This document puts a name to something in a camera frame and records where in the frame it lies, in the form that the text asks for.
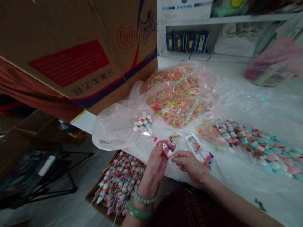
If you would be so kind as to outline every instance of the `blue box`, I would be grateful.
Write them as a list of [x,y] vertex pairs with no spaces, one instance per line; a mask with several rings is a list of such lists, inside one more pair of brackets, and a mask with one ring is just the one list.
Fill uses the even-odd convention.
[[166,50],[175,51],[175,34],[174,34],[174,32],[166,33]]
[[199,32],[198,33],[196,48],[195,48],[196,53],[204,53],[205,52],[205,47],[206,47],[206,44],[207,44],[208,35],[209,35],[208,32]]
[[188,32],[186,34],[185,40],[185,52],[194,52],[197,41],[197,33],[196,32]]
[[184,32],[176,32],[175,33],[175,51],[184,51]]

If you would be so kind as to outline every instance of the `blue stripe on box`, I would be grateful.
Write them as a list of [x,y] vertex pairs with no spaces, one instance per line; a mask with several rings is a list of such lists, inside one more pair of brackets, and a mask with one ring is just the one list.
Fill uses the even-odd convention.
[[121,87],[123,84],[125,84],[126,81],[123,77],[121,77],[118,81],[110,85],[109,87],[106,87],[104,89],[101,89],[101,92],[98,94],[93,95],[92,97],[83,98],[83,99],[71,99],[75,103],[79,104],[80,106],[88,109],[95,105],[97,102],[99,102],[101,99]]
[[145,60],[137,65],[135,68],[127,72],[124,77],[126,80],[129,80],[133,75],[135,75],[137,72],[139,72],[141,69],[143,69],[145,66],[147,66],[152,60],[154,60],[157,57],[157,47],[156,49],[151,52],[149,55],[145,57]]
[[176,7],[175,6],[162,7],[162,10],[171,10],[171,9],[176,9]]
[[211,4],[212,4],[212,1],[204,2],[204,3],[195,3],[194,7],[206,6],[206,5],[211,5]]

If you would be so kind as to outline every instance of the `handling symbols on box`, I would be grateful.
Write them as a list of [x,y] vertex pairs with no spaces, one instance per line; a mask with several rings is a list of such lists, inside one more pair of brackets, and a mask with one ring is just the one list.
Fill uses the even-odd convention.
[[108,76],[112,76],[114,74],[112,69],[107,70],[106,73],[107,73]]
[[94,84],[94,85],[97,85],[100,83],[100,80],[98,79],[98,77],[94,77],[91,79],[91,82]]
[[102,73],[102,74],[100,75],[100,79],[101,79],[101,80],[107,79],[107,75],[106,75],[105,73]]
[[74,92],[76,95],[80,95],[84,92],[84,90],[80,87],[76,87],[76,88],[72,89],[72,92]]
[[84,87],[86,90],[92,88],[92,84],[90,82],[85,82],[84,84],[82,84],[82,87]]

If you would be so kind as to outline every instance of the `cardboard box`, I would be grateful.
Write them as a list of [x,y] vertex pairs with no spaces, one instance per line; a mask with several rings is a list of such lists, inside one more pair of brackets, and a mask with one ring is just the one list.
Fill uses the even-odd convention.
[[23,121],[22,118],[11,117],[4,114],[0,114],[0,135],[8,133],[8,131],[16,124]]
[[[109,162],[109,164],[111,164],[113,162],[113,160],[119,155],[119,153],[121,152],[121,150],[117,151],[117,153],[114,155],[114,157],[112,158],[112,160]],[[106,174],[106,171],[104,171],[102,173],[102,175],[100,176],[98,182],[95,184],[95,186],[90,190],[90,192],[87,194],[87,196],[85,197],[85,200],[90,204],[92,202],[92,200],[95,197],[95,192],[98,190],[98,185],[99,183],[102,181],[104,175]],[[96,200],[92,203],[92,206],[98,210],[101,214],[103,214],[103,216],[107,217],[109,220],[111,220],[112,222],[114,222],[115,216],[116,214],[111,214],[109,216],[107,216],[107,207],[103,206],[102,204],[96,204]],[[122,216],[117,216],[116,225],[122,225],[122,222],[124,221],[124,217]]]
[[156,0],[1,3],[0,56],[93,114],[157,69]]
[[73,138],[65,131],[61,130],[57,117],[40,110],[36,110],[22,122],[15,125],[15,129],[33,137],[59,143],[70,143],[78,146],[85,140],[85,138]]
[[52,151],[57,150],[61,145],[61,143],[35,138],[12,129],[0,142],[0,180],[15,167],[20,155],[26,149]]
[[162,0],[163,21],[208,19],[212,0]]

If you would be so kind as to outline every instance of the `brown cloth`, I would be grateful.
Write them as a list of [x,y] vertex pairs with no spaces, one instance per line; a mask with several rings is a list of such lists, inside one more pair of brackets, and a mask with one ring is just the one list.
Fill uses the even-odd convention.
[[83,107],[0,58],[0,91],[69,123]]
[[184,188],[156,208],[151,226],[248,226],[220,207],[201,189]]

